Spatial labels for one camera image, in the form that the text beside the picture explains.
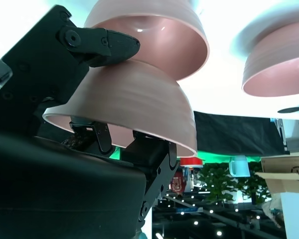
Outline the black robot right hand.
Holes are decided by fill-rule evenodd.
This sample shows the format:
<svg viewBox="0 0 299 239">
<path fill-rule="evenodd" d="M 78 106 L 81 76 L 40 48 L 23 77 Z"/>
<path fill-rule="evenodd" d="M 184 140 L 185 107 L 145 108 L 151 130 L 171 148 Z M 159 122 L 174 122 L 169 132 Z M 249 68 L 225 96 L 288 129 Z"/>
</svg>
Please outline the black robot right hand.
<svg viewBox="0 0 299 239">
<path fill-rule="evenodd" d="M 55 5 L 0 59 L 0 239 L 144 239 L 146 215 L 178 167 L 174 143 L 136 133 L 113 160 L 100 122 L 74 123 L 71 146 L 37 136 L 39 109 L 67 103 L 89 67 L 140 48 L 70 18 Z"/>
</svg>

